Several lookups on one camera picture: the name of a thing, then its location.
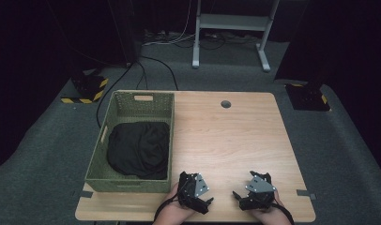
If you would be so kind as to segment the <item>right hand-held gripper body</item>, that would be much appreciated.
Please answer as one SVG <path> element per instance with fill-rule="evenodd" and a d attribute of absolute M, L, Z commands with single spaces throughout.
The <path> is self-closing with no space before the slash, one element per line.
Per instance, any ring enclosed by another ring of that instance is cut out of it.
<path fill-rule="evenodd" d="M 268 209 L 273 203 L 276 188 L 271 183 L 271 176 L 267 173 L 250 171 L 251 181 L 245 189 L 249 191 L 245 201 L 251 202 L 251 209 Z"/>

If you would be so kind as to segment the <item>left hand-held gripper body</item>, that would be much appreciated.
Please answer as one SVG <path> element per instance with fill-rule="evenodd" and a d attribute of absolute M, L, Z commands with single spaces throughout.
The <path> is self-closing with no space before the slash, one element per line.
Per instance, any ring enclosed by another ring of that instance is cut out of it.
<path fill-rule="evenodd" d="M 180 174 L 177 197 L 182 206 L 196 209 L 197 204 L 207 205 L 206 201 L 200 199 L 200 196 L 208 191 L 209 187 L 200 173 L 182 172 Z"/>

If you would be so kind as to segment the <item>grey metal stand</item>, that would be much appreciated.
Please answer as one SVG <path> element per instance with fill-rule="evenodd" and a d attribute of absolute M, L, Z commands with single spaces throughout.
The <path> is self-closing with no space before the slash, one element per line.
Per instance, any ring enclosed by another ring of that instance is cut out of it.
<path fill-rule="evenodd" d="M 256 31 L 262 32 L 263 36 L 262 40 L 255 44 L 255 48 L 263 71 L 269 72 L 270 65 L 267 61 L 265 47 L 280 1 L 273 0 L 271 10 L 267 16 L 242 16 L 202 13 L 202 0 L 197 0 L 192 67 L 198 68 L 200 66 L 200 31 L 202 29 Z"/>

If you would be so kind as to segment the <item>black base with yellow stripes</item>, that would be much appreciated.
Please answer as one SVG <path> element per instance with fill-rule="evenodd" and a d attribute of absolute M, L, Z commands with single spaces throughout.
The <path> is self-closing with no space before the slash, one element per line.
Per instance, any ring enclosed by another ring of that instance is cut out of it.
<path fill-rule="evenodd" d="M 295 110 L 317 112 L 330 110 L 328 100 L 319 88 L 310 88 L 307 84 L 289 83 L 285 89 Z"/>
<path fill-rule="evenodd" d="M 103 94 L 104 88 L 108 82 L 107 78 L 100 76 L 101 69 L 95 68 L 88 75 L 81 72 L 70 79 L 78 97 L 62 96 L 60 100 L 63 103 L 83 103 L 90 104 L 97 102 Z"/>

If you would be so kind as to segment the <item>black cloth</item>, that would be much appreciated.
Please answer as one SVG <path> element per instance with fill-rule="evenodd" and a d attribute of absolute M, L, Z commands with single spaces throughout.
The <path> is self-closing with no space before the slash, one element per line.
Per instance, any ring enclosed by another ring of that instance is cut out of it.
<path fill-rule="evenodd" d="M 121 123 L 109 136 L 107 161 L 118 173 L 164 180 L 168 173 L 170 127 L 165 122 Z"/>

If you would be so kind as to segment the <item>green woven basket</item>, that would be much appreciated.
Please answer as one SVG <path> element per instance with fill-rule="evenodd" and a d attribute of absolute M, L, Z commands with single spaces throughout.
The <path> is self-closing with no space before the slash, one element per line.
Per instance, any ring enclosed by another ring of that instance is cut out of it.
<path fill-rule="evenodd" d="M 142 179 L 136 175 L 125 175 L 114 170 L 108 163 L 109 136 L 114 127 L 135 122 L 164 122 L 169 126 L 170 142 L 165 179 Z M 114 91 L 88 165 L 85 182 L 98 192 L 169 192 L 174 122 L 174 93 Z"/>

